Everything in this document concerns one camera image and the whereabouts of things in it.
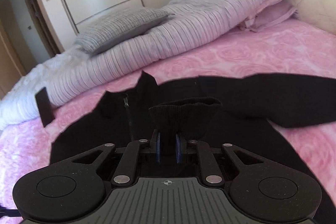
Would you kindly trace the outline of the black zip sweater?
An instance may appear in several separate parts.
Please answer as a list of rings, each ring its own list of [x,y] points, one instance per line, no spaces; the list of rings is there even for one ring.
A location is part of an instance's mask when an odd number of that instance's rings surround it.
[[[158,84],[142,72],[133,88],[106,92],[95,108],[52,143],[54,164],[106,143],[118,148],[161,134],[175,160],[176,137],[212,148],[231,143],[311,176],[298,153],[275,129],[335,121],[335,79],[281,73],[242,79],[198,76]]]

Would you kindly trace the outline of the black smartphone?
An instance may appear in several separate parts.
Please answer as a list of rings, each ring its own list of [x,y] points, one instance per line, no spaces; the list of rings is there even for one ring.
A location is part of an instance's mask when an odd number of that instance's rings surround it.
[[[43,127],[47,127],[55,120],[55,116],[46,87],[43,87],[37,94],[35,94],[35,101],[37,103],[42,125]]]

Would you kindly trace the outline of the grey checked pillow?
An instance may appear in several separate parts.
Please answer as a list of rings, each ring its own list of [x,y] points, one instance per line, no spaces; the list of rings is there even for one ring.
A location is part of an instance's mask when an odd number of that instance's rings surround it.
[[[91,56],[140,36],[169,17],[163,9],[134,7],[103,16],[78,34],[75,44]]]

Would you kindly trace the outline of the striped lilac folded duvet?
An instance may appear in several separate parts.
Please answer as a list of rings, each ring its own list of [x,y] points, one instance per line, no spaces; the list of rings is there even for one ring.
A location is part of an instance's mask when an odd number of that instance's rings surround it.
[[[212,42],[279,0],[171,0],[168,18],[144,34],[95,55],[88,36],[108,32],[97,24],[79,34],[65,52],[37,65],[1,100],[1,128],[39,116],[35,94],[46,88],[59,107],[93,87],[118,79],[151,63]]]

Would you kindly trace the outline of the wooden door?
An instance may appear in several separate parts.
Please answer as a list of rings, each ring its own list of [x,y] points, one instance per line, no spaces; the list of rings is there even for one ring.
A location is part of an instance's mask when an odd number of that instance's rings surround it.
[[[1,99],[3,99],[20,78],[26,75],[26,71],[11,45],[2,24],[0,40],[0,85]]]

